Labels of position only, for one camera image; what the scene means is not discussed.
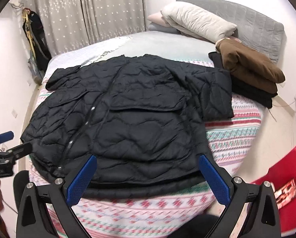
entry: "gray cushion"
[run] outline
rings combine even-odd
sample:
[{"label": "gray cushion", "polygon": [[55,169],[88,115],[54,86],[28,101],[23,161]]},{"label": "gray cushion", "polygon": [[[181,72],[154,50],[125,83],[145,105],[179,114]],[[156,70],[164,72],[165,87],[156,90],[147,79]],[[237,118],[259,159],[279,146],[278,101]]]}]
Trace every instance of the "gray cushion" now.
[{"label": "gray cushion", "polygon": [[233,36],[245,45],[267,55],[273,62],[278,61],[283,24],[238,3],[224,0],[177,0],[197,5],[224,20],[237,25]]},{"label": "gray cushion", "polygon": [[180,34],[180,31],[175,29],[174,27],[164,27],[156,23],[150,23],[148,25],[148,30],[149,31],[161,31],[161,32],[166,32],[166,33],[171,33],[171,34]]}]

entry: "jacket pocket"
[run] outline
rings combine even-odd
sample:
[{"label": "jacket pocket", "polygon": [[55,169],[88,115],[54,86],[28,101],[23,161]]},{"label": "jacket pocket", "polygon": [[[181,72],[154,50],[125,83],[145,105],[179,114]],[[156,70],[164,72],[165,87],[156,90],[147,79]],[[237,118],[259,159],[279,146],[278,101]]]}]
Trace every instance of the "jacket pocket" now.
[{"label": "jacket pocket", "polygon": [[110,104],[110,110],[142,109],[166,112],[181,110],[185,103],[184,93],[137,89],[117,94]]},{"label": "jacket pocket", "polygon": [[95,155],[135,165],[165,161],[173,165],[187,156],[191,141],[183,94],[137,100],[119,95],[93,135],[90,147]]},{"label": "jacket pocket", "polygon": [[58,107],[83,97],[88,91],[84,88],[71,88],[69,90],[57,90],[56,96],[50,95],[46,99],[49,108]]}]

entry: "jacket zipper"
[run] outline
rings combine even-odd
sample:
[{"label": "jacket zipper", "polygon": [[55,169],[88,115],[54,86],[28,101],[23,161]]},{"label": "jacket zipper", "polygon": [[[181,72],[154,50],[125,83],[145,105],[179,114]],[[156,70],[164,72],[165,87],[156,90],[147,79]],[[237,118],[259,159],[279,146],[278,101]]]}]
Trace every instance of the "jacket zipper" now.
[{"label": "jacket zipper", "polygon": [[119,73],[121,71],[121,69],[123,68],[123,66],[118,70],[116,76],[114,77],[111,85],[109,86],[109,88],[107,89],[107,91],[104,94],[101,94],[97,99],[95,99],[92,108],[90,109],[90,111],[87,113],[87,117],[86,117],[86,122],[78,129],[78,131],[72,136],[71,140],[68,142],[65,151],[61,157],[60,160],[60,165],[57,167],[58,170],[61,170],[63,167],[63,161],[65,160],[67,154],[69,153],[71,147],[73,146],[74,141],[76,140],[76,138],[82,133],[82,131],[84,131],[84,129],[86,129],[89,125],[89,121],[90,119],[93,117],[93,112],[95,111],[96,106],[98,105],[98,103],[100,102],[101,97],[103,97],[105,94],[107,94],[113,87],[115,80],[117,79],[117,77],[119,76]]},{"label": "jacket zipper", "polygon": [[66,148],[65,148],[65,150],[64,150],[64,153],[63,153],[63,155],[62,155],[62,157],[61,157],[60,165],[59,165],[58,168],[57,168],[58,170],[62,169],[62,167],[63,167],[62,163],[63,163],[63,161],[65,160],[65,158],[66,158],[68,152],[70,151],[71,147],[73,146],[73,143],[74,143],[74,141],[76,140],[76,138],[77,138],[77,137],[82,133],[82,131],[84,131],[84,129],[88,126],[89,121],[90,121],[90,119],[91,119],[92,116],[93,116],[93,111],[95,110],[97,104],[100,102],[100,98],[101,98],[102,96],[103,96],[103,94],[100,95],[97,99],[95,99],[92,108],[91,108],[90,111],[87,113],[86,122],[85,122],[85,123],[84,123],[84,124],[78,129],[78,131],[72,136],[71,140],[68,142],[68,144],[67,144],[67,146],[66,146]]}]

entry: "brown jacket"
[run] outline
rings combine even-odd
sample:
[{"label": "brown jacket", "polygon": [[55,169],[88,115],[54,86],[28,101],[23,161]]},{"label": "brown jacket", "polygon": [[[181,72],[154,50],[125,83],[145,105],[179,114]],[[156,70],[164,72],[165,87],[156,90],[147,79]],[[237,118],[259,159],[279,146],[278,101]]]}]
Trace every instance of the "brown jacket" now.
[{"label": "brown jacket", "polygon": [[216,45],[222,54],[223,67],[245,83],[268,93],[277,93],[275,83],[285,76],[266,55],[232,39],[223,39]]}]

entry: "red chair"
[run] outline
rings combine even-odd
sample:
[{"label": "red chair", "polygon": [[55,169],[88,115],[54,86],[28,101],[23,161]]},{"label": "red chair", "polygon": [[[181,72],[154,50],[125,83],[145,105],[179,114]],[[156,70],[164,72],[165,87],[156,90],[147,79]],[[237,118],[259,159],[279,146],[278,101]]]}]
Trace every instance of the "red chair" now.
[{"label": "red chair", "polygon": [[[256,180],[255,184],[262,184],[264,181],[272,182],[275,189],[280,189],[291,179],[296,182],[296,147],[283,159],[272,166],[268,173]],[[296,198],[279,210],[281,221],[281,232],[288,232],[296,229]]]}]

